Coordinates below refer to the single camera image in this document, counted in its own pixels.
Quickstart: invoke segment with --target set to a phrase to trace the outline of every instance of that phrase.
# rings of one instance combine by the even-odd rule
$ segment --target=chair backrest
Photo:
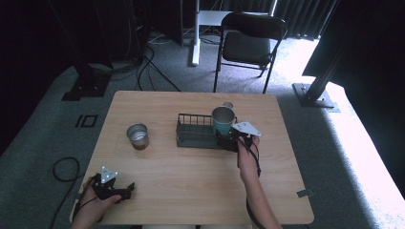
[[[287,33],[283,19],[242,12],[231,12],[222,21],[222,29],[240,31],[246,35],[281,41]]]

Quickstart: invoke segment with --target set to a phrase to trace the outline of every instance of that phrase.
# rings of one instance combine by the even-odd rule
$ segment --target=person's left hand
[[[115,195],[101,200],[97,197],[95,190],[92,187],[93,182],[94,181],[92,180],[81,200],[81,208],[78,210],[75,219],[72,222],[72,229],[91,228],[101,219],[110,206],[121,199],[120,195]]]

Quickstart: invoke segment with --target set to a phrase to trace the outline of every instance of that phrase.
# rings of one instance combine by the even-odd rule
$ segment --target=gray carpet
[[[190,67],[192,47],[185,43],[180,47],[155,40],[149,44],[154,51],[153,63],[184,92],[212,92],[218,46],[202,42],[200,65]],[[338,107],[334,110],[303,108],[295,97],[292,83],[313,80],[301,74],[315,47],[316,41],[284,41],[267,88],[268,94],[278,98],[305,185],[316,193],[309,198],[315,215],[309,228],[404,228],[404,200],[344,89],[331,84],[327,88]],[[146,56],[152,55],[148,49]],[[127,64],[115,63],[115,67]],[[54,81],[30,120],[0,157],[0,228],[50,227],[53,214],[71,185],[53,177],[53,165],[63,157],[73,156],[80,163],[79,173],[86,171],[114,93],[134,90],[136,86],[139,90],[137,76],[141,69],[142,66],[114,74],[104,97],[84,97],[76,102],[61,101],[75,83],[74,68]],[[265,79],[252,76],[257,73],[223,67],[217,92],[260,94]],[[153,67],[144,69],[139,82],[145,91],[176,90]],[[97,115],[95,126],[77,126],[81,115]],[[64,178],[75,177],[75,170],[71,160],[57,167],[57,173]],[[54,228],[69,228],[69,215],[80,183],[81,179],[67,196]],[[130,228],[130,225],[97,228]],[[285,228],[306,227],[285,225]]]

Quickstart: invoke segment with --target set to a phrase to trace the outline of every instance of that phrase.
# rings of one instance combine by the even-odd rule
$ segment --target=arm
[[[93,190],[92,184],[83,192],[86,193],[83,200],[81,200],[80,210],[78,210],[72,222],[72,229],[91,228],[101,219],[110,206],[121,199],[120,195],[115,195],[104,200],[99,199],[95,190]]]
[[[255,136],[253,143],[259,146],[260,139]],[[263,190],[259,176],[257,174],[256,161],[253,156],[247,151],[241,142],[238,142],[239,147],[239,168],[241,170],[241,179],[245,185],[247,202],[252,210],[255,218],[267,229],[281,228],[280,223],[274,216],[270,204],[267,201],[266,193]],[[252,145],[250,149],[257,155],[257,148]]]

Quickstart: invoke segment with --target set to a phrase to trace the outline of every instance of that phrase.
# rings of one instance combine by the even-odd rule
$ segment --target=small white tag
[[[233,124],[232,127],[239,132],[248,134],[248,135],[257,135],[260,136],[262,135],[250,122],[244,121],[244,122],[239,122],[236,124]]]
[[[101,183],[106,183],[118,175],[117,171],[112,171],[104,166],[101,167]]]

